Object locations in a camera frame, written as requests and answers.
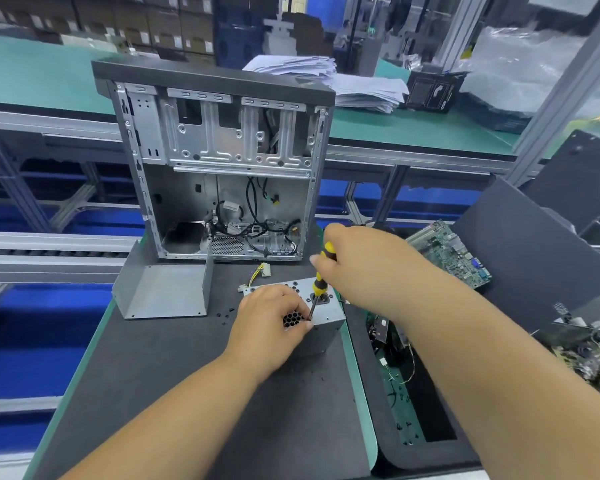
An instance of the plastic sheet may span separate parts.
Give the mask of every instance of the plastic sheet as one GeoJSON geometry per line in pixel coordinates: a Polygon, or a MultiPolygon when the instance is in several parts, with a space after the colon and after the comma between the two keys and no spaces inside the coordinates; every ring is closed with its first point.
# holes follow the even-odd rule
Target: plastic sheet
{"type": "MultiPolygon", "coordinates": [[[[585,39],[553,31],[486,27],[471,58],[455,70],[469,71],[461,92],[471,93],[503,111],[532,116],[547,98],[585,39]]],[[[576,117],[600,116],[600,87],[576,117]]]]}

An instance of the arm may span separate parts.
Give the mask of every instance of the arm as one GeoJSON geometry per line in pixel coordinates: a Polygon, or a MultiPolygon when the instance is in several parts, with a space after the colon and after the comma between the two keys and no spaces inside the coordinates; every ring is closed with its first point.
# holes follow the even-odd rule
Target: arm
{"type": "Polygon", "coordinates": [[[204,478],[259,384],[311,330],[285,330],[282,317],[309,309],[295,291],[259,288],[238,307],[220,357],[184,379],[110,437],[63,480],[204,478]]]}
{"type": "Polygon", "coordinates": [[[600,479],[600,394],[400,238],[332,224],[312,263],[353,304],[398,323],[492,480],[600,479]]]}

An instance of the screwdriver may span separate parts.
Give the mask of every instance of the screwdriver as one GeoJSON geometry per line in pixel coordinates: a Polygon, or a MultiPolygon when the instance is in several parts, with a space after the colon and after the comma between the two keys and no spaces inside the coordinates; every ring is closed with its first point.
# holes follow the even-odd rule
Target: screwdriver
{"type": "MultiPolygon", "coordinates": [[[[324,245],[320,254],[337,261],[336,249],[330,242],[327,242],[324,245]]],[[[316,303],[318,303],[318,300],[321,299],[322,295],[325,293],[327,293],[327,282],[322,279],[320,273],[316,273],[315,281],[313,282],[313,304],[311,305],[311,312],[309,312],[309,318],[307,318],[307,320],[311,320],[316,303]]]]}

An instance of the hand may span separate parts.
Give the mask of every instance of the hand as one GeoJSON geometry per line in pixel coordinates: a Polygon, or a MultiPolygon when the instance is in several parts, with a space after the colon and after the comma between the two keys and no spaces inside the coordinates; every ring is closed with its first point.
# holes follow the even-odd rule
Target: hand
{"type": "Polygon", "coordinates": [[[288,286],[263,286],[245,296],[223,355],[247,368],[258,384],[263,383],[313,327],[310,321],[302,321],[285,329],[282,318],[294,310],[304,318],[309,316],[309,308],[288,286]]]}
{"type": "Polygon", "coordinates": [[[330,224],[324,241],[331,241],[338,261],[310,259],[325,281],[354,305],[389,318],[407,303],[406,273],[437,269],[400,237],[369,227],[330,224]]]}

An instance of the circuit board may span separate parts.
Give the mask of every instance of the circuit board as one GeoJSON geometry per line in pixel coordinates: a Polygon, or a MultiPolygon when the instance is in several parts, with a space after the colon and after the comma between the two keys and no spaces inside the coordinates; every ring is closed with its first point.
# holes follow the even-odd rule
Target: circuit board
{"type": "Polygon", "coordinates": [[[473,289],[491,281],[491,274],[444,221],[425,227],[409,237],[407,242],[440,269],[473,289]]]}

